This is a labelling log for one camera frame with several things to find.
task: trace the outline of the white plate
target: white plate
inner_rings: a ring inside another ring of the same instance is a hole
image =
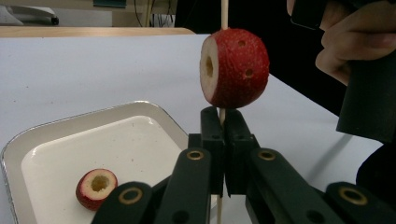
[[[15,222],[91,223],[75,195],[95,168],[120,184],[151,186],[169,176],[188,136],[159,106],[134,102],[34,127],[4,148],[2,168]]]

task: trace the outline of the apple slice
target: apple slice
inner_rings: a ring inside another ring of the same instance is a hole
[[[264,92],[268,76],[267,49],[253,33],[229,28],[204,41],[200,81],[206,100],[213,106],[249,105]]]
[[[76,187],[76,196],[82,206],[97,211],[118,184],[118,179],[111,171],[94,169],[79,180]]]

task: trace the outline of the hand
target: hand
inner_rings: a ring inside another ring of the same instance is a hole
[[[291,13],[294,0],[288,0]],[[375,60],[396,50],[396,5],[388,1],[368,4],[350,13],[346,7],[330,1],[320,29],[324,50],[316,66],[347,85],[351,60]]]

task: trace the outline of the white table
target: white table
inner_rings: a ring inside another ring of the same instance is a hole
[[[199,84],[206,35],[0,38],[0,146],[39,124],[146,100],[186,133],[209,106]],[[337,117],[273,76],[240,109],[262,147],[281,152],[312,186],[354,183],[380,143],[335,131]],[[243,197],[224,202],[224,223],[250,223]],[[0,185],[0,223],[12,223]]]

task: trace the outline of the red apple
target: red apple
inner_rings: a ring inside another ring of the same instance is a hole
[[[243,29],[210,35],[202,45],[201,87],[206,100],[219,108],[249,105],[265,90],[269,58],[262,40]]]
[[[91,170],[79,180],[76,196],[82,206],[97,211],[118,184],[116,176],[111,171],[107,169]]]

